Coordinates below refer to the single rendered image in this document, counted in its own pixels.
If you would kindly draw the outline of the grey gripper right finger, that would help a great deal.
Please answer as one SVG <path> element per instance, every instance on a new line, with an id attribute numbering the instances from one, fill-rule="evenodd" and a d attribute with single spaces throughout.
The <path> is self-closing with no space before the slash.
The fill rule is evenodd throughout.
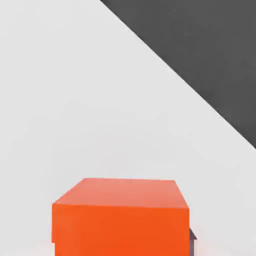
<path id="1" fill-rule="evenodd" d="M 206 256 L 206 244 L 189 229 L 189 256 Z"/>

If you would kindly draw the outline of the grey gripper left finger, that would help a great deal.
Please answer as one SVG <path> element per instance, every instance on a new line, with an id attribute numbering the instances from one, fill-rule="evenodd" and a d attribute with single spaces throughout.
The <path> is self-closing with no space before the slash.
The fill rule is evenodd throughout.
<path id="1" fill-rule="evenodd" d="M 42 256 L 55 256 L 55 245 L 47 243 L 42 246 Z"/>

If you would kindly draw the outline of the small orange cube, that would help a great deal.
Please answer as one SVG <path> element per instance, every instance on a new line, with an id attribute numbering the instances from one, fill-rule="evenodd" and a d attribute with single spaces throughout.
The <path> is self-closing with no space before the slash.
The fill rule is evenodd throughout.
<path id="1" fill-rule="evenodd" d="M 173 180 L 85 178 L 52 204 L 54 256 L 190 256 Z"/>

